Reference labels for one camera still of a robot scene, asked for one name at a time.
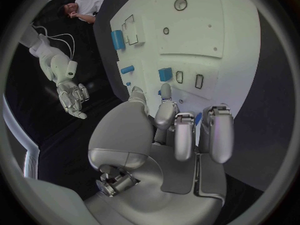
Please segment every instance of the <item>circular hole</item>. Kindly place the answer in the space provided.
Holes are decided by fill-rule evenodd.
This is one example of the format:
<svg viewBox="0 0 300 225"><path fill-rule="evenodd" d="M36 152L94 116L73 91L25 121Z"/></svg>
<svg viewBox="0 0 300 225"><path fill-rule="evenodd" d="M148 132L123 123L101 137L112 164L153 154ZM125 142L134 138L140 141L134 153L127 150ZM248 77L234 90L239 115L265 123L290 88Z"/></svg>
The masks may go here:
<svg viewBox="0 0 300 225"><path fill-rule="evenodd" d="M174 3L174 7L177 11L183 11L188 6L187 0L176 0Z"/></svg>
<svg viewBox="0 0 300 225"><path fill-rule="evenodd" d="M168 29L167 27L165 27L165 28L163 29L163 33L166 34L166 35L168 35L168 34L169 34L169 29Z"/></svg>

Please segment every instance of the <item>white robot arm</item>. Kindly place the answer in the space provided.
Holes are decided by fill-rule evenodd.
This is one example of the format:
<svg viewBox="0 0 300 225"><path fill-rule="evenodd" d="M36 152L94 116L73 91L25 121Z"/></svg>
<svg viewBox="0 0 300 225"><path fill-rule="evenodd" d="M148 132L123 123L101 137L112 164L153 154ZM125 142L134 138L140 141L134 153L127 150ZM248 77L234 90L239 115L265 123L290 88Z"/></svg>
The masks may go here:
<svg viewBox="0 0 300 225"><path fill-rule="evenodd" d="M46 77L55 82L61 105L70 115L85 119L87 115L80 112L82 104L90 96L83 84L76 85L74 78L77 62L70 60L61 50L50 46L48 38L29 25L20 43L29 48L29 52L39 58L40 68Z"/></svg>

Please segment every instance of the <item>white shirt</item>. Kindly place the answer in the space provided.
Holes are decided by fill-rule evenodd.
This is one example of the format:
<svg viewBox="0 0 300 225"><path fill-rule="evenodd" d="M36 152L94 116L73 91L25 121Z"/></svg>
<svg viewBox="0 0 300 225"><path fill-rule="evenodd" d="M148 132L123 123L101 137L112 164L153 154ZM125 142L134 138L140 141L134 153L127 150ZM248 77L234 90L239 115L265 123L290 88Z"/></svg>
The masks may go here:
<svg viewBox="0 0 300 225"><path fill-rule="evenodd" d="M93 13L98 13L104 0L75 0L78 4L78 14L94 16Z"/></svg>

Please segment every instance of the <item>man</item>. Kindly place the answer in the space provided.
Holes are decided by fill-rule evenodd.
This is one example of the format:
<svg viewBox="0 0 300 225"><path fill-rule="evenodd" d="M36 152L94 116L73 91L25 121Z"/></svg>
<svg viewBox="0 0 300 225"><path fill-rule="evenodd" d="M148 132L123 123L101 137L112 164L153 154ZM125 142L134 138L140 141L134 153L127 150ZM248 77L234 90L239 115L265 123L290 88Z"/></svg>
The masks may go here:
<svg viewBox="0 0 300 225"><path fill-rule="evenodd" d="M62 5L58 11L58 17L68 16L79 18L82 21L93 24L96 20L95 13L98 13L104 0L75 0L75 3Z"/></svg>

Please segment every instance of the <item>blue block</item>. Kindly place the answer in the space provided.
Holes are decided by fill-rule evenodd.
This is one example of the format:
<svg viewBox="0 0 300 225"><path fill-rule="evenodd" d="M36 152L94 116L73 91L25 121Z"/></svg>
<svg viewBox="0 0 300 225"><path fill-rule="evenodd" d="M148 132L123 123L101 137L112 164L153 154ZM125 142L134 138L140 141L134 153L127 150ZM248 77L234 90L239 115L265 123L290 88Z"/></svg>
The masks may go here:
<svg viewBox="0 0 300 225"><path fill-rule="evenodd" d="M131 65L131 66L122 68L121 73L122 74L127 74L127 73L130 73L130 72L133 72L134 70L135 70L135 67Z"/></svg>
<svg viewBox="0 0 300 225"><path fill-rule="evenodd" d="M195 124L196 124L196 126L197 126L198 123L200 122L201 118L202 118L202 113L200 112L200 113L196 116L196 118L195 118Z"/></svg>
<svg viewBox="0 0 300 225"><path fill-rule="evenodd" d="M121 30L112 31L111 38L112 38L114 49L119 50L125 48L125 42Z"/></svg>
<svg viewBox="0 0 300 225"><path fill-rule="evenodd" d="M166 82L173 77L172 68L170 68L170 67L162 68L162 69L158 70L158 73L159 73L159 78L160 78L161 82Z"/></svg>

